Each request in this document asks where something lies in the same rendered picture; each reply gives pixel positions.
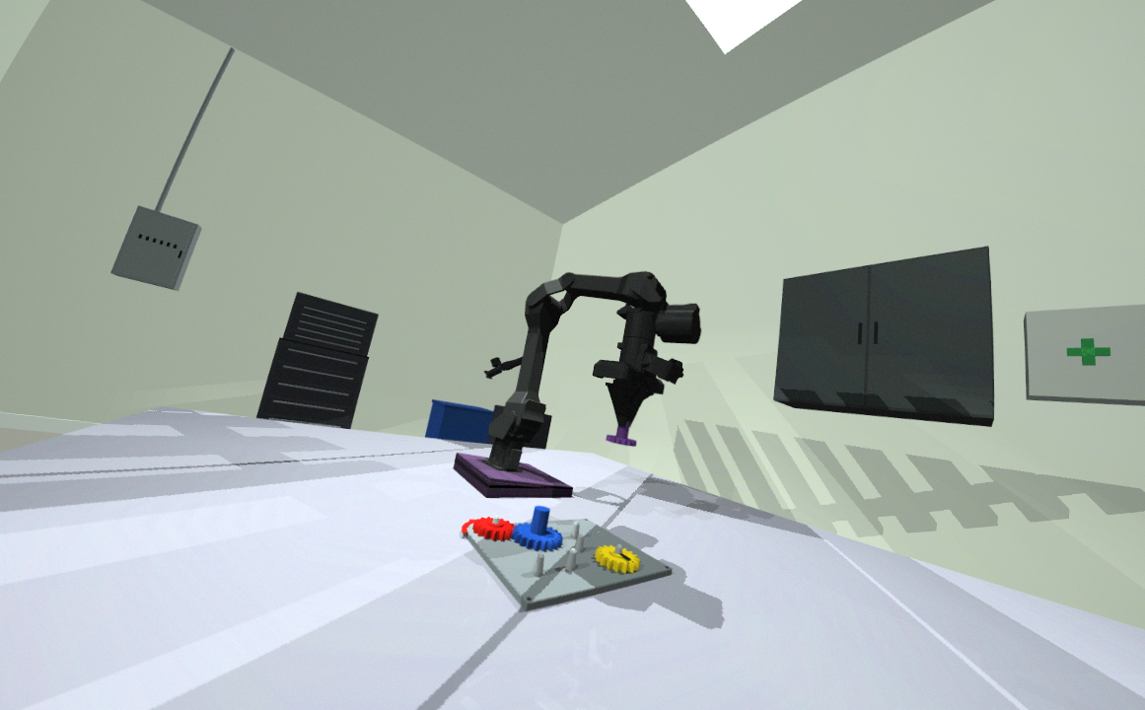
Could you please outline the yellow gear with black stripe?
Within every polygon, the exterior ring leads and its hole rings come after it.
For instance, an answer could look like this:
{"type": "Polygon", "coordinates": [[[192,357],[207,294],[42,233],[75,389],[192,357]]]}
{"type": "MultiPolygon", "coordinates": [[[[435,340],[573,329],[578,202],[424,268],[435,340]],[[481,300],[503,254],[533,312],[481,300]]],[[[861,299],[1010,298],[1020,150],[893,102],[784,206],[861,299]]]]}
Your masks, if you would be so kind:
{"type": "Polygon", "coordinates": [[[634,570],[638,571],[640,567],[638,554],[632,554],[632,551],[625,551],[625,549],[623,549],[622,554],[617,554],[615,553],[615,549],[611,545],[609,547],[607,545],[603,545],[603,547],[599,546],[595,552],[597,561],[601,562],[600,565],[607,566],[608,570],[623,571],[623,574],[626,574],[626,571],[631,571],[631,574],[634,574],[634,570]]]}

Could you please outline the purple gear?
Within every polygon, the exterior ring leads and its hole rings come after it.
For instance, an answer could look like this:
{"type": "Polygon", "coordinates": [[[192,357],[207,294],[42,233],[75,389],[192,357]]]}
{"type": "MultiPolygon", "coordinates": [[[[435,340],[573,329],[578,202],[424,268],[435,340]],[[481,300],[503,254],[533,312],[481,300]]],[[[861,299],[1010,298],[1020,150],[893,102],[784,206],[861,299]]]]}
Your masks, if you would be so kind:
{"type": "Polygon", "coordinates": [[[619,427],[618,426],[617,427],[616,436],[609,436],[609,435],[607,435],[607,440],[610,441],[610,442],[616,442],[617,444],[621,444],[621,445],[632,445],[632,448],[634,448],[635,440],[634,439],[629,439],[629,428],[630,428],[630,423],[626,423],[625,427],[619,427]]]}

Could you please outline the red gear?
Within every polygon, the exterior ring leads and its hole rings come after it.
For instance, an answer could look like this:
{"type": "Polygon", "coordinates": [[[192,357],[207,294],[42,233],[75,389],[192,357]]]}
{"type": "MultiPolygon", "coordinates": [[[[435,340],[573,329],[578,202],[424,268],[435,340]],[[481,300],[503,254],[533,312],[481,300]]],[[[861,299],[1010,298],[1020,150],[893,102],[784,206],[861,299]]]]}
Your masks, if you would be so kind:
{"type": "Polygon", "coordinates": [[[493,518],[489,516],[487,520],[483,520],[481,516],[481,520],[476,520],[476,522],[473,523],[473,532],[477,532],[477,536],[485,536],[485,539],[491,538],[492,542],[495,539],[503,542],[503,538],[510,539],[510,536],[512,536],[512,532],[514,531],[513,529],[515,528],[514,523],[504,521],[504,518],[500,520],[500,523],[497,524],[492,523],[492,521],[493,518]]]}

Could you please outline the blue gear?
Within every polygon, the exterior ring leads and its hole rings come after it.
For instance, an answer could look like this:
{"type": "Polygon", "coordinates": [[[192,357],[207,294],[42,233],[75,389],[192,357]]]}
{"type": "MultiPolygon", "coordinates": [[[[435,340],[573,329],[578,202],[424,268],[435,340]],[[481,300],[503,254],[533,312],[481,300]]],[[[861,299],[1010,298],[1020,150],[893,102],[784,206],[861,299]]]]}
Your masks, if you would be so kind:
{"type": "Polygon", "coordinates": [[[562,543],[562,536],[552,527],[547,527],[546,521],[548,521],[548,508],[545,505],[535,505],[532,522],[514,526],[512,539],[520,542],[519,545],[526,545],[526,549],[535,549],[535,551],[555,549],[556,551],[556,547],[560,547],[560,543],[562,543]]]}

